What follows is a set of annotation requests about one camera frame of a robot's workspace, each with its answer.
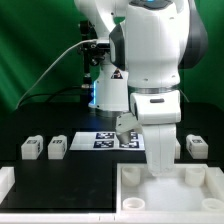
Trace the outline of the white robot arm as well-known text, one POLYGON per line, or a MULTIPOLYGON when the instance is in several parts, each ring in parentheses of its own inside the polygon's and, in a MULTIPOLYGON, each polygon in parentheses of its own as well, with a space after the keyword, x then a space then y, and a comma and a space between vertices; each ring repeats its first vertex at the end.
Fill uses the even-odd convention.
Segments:
POLYGON ((179 70, 195 66, 208 37, 195 0, 74 0, 96 32, 100 65, 90 109, 116 116, 117 138, 143 135, 153 175, 174 166, 181 120, 179 70))

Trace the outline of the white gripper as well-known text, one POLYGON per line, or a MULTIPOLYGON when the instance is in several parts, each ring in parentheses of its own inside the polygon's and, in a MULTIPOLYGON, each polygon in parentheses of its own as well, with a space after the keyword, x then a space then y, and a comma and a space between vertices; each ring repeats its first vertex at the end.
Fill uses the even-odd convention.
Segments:
POLYGON ((176 124, 181 120, 180 92, 132 93, 130 108, 142 130, 149 172, 153 176, 170 172, 174 166, 176 124))

